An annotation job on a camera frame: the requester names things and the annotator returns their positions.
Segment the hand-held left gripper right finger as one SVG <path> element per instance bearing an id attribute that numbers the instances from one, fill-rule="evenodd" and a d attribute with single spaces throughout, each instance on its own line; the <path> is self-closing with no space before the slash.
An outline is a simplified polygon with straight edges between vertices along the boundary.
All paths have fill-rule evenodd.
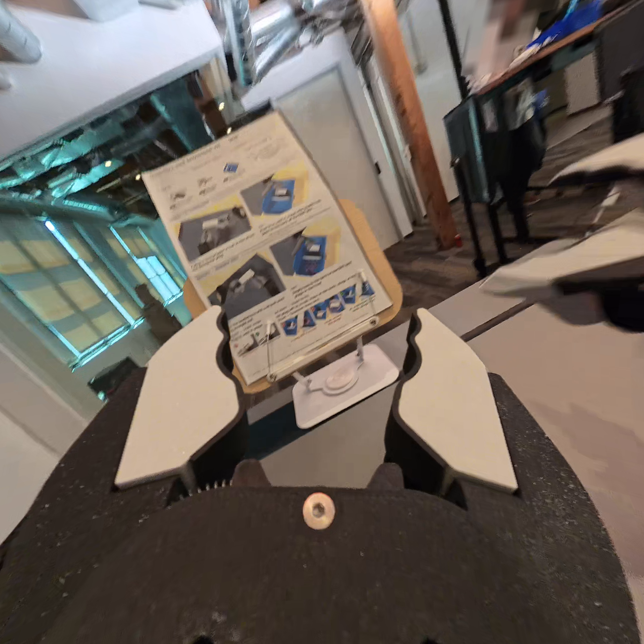
<path id="1" fill-rule="evenodd" d="M 486 367 L 426 309 L 410 319 L 384 448 L 417 491 L 447 496 L 461 481 L 509 495 L 519 489 Z"/>

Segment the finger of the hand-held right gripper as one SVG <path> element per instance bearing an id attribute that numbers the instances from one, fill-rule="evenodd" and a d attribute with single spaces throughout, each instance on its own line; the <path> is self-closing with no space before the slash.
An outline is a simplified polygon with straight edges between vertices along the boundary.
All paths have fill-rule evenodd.
<path id="1" fill-rule="evenodd" d="M 643 181 L 643 133 L 568 165 L 549 183 Z"/>
<path id="2" fill-rule="evenodd" d="M 542 305 L 575 326 L 643 327 L 643 224 L 611 223 L 498 268 L 486 294 Z"/>

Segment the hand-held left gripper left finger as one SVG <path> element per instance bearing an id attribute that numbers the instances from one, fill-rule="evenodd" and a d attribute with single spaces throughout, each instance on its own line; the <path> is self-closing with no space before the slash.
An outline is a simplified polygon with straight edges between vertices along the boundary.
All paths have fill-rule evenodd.
<path id="1" fill-rule="evenodd" d="M 230 480 L 248 435 L 223 310 L 214 306 L 150 360 L 115 487 L 179 477 L 193 491 Z"/>

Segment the workbench with wooden top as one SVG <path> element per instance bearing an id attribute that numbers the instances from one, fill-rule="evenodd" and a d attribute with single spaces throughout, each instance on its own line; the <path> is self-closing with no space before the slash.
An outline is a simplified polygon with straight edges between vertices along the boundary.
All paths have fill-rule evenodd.
<path id="1" fill-rule="evenodd" d="M 624 88 L 628 72 L 643 68 L 643 2 L 633 1 L 602 18 L 550 41 L 529 53 L 520 63 L 505 70 L 480 89 L 473 90 L 444 117 L 459 195 L 474 248 L 473 266 L 479 276 L 487 276 L 486 260 L 472 212 L 473 204 L 486 206 L 498 264 L 510 262 L 505 252 L 495 200 L 498 153 L 490 137 L 506 137 L 507 122 L 500 113 L 503 95 L 529 79 L 539 81 L 594 54 L 600 101 L 614 102 Z"/>

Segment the window with white blinds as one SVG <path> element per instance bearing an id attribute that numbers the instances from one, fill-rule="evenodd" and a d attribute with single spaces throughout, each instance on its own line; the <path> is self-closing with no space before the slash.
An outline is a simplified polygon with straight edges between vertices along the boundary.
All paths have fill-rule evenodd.
<path id="1" fill-rule="evenodd" d="M 1 288 L 71 369 L 143 325 L 138 286 L 168 309 L 184 283 L 173 251 L 140 227 L 1 213 Z"/>

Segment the printed instruction sheet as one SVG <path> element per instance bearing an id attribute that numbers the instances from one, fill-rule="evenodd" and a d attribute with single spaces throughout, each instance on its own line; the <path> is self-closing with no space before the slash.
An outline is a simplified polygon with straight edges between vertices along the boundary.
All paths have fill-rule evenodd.
<path id="1" fill-rule="evenodd" d="M 279 110 L 142 180 L 196 297 L 227 319 L 259 391 L 400 309 L 365 216 L 341 201 Z"/>

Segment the wooden pillar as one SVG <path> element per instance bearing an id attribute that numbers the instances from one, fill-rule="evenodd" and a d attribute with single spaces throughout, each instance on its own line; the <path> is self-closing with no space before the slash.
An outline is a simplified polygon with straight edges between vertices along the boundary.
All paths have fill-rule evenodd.
<path id="1" fill-rule="evenodd" d="M 457 244 L 457 227 L 447 200 L 415 76 L 398 24 L 394 1 L 361 1 L 377 64 L 388 85 L 403 137 L 412 155 L 411 165 L 439 249 Z"/>

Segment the white office pod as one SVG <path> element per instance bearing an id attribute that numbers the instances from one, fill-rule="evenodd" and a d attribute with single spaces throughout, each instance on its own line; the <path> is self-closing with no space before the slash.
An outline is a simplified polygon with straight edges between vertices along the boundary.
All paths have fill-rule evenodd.
<path id="1" fill-rule="evenodd" d="M 266 102 L 286 117 L 336 197 L 363 212 L 382 249 L 413 233 L 396 170 L 343 31 L 278 63 L 241 98 L 246 110 Z"/>

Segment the silver ventilation duct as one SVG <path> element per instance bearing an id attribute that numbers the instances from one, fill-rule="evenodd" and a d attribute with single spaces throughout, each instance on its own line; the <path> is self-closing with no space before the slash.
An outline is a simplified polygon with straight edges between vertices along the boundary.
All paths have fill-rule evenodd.
<path id="1" fill-rule="evenodd" d="M 223 20 L 223 41 L 231 80 L 241 88 L 257 85 L 302 37 L 313 46 L 328 32 L 362 18 L 359 1 L 214 1 Z"/>

